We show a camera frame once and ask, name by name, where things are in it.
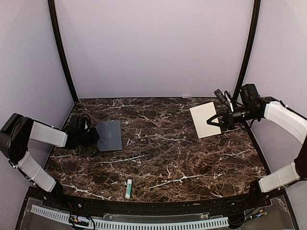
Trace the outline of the beige lined letter paper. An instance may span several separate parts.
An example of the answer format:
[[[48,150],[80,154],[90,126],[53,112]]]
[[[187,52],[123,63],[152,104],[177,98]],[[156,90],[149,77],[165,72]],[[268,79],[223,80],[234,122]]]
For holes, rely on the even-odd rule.
[[[216,115],[213,102],[198,105],[189,110],[198,138],[206,138],[222,133],[220,127],[207,124],[207,120]]]

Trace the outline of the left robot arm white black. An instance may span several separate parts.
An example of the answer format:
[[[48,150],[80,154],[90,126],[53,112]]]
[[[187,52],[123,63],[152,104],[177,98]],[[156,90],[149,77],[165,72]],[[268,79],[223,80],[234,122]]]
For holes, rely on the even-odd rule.
[[[86,115],[72,116],[68,128],[61,131],[14,113],[0,130],[0,151],[25,179],[50,193],[50,203],[57,209],[63,209],[68,204],[67,197],[62,194],[63,186],[36,162],[28,145],[30,141],[37,141],[68,150],[89,147],[99,140],[98,131],[90,124],[91,120]]]

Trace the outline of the grey blue envelope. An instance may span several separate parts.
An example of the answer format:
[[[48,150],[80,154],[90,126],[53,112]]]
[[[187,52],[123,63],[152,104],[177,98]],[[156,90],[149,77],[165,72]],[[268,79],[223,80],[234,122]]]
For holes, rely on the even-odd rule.
[[[99,134],[97,145],[100,152],[122,150],[119,121],[99,122],[95,128]]]

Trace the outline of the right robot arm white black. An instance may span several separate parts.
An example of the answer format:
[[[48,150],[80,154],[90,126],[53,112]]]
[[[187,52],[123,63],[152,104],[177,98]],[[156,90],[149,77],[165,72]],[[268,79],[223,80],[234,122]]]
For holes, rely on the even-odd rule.
[[[233,129],[236,123],[266,119],[290,133],[302,146],[293,162],[256,182],[256,189],[245,196],[245,204],[249,208],[255,208],[263,201],[263,193],[306,180],[307,119],[305,117],[289,108],[281,100],[261,97],[255,84],[240,87],[241,104],[237,104],[228,92],[217,89],[214,94],[219,102],[227,107],[227,110],[209,118],[208,125]]]

